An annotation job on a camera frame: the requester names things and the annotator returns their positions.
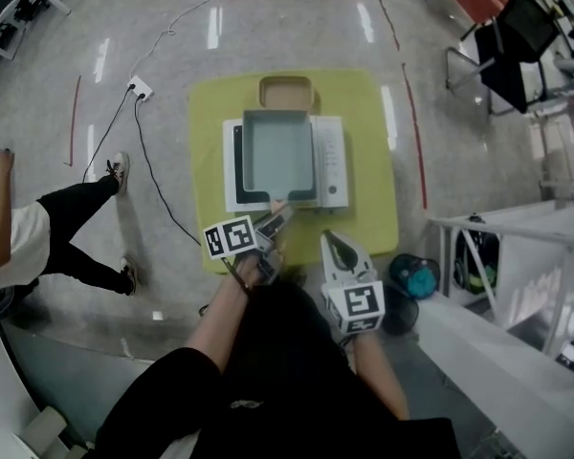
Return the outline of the person's left hand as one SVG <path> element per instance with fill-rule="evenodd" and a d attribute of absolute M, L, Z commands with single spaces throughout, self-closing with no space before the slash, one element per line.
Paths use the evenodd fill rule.
<path fill-rule="evenodd" d="M 259 268 L 259 253 L 257 251 L 243 253 L 237 260 L 236 272 L 249 288 L 259 285 L 264 278 Z"/>

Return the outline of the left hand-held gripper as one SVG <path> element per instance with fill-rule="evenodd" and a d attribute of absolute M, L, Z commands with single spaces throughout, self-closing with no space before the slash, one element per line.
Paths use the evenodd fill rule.
<path fill-rule="evenodd" d="M 289 224 L 294 215 L 290 203 L 273 203 L 270 217 L 254 222 L 250 215 L 232 218 L 204 229 L 204 239 L 211 260 L 220 260 L 229 273 L 237 275 L 238 256 L 249 252 L 257 254 L 257 267 L 262 283 L 273 283 L 278 276 L 280 255 L 276 236 Z"/>

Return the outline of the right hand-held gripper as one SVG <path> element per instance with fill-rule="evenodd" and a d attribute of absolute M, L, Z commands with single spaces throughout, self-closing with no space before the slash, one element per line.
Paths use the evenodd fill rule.
<path fill-rule="evenodd" d="M 326 229 L 320 236 L 324 305 L 345 336 L 380 328 L 386 314 L 384 284 L 373 270 L 371 257 L 353 238 Z"/>

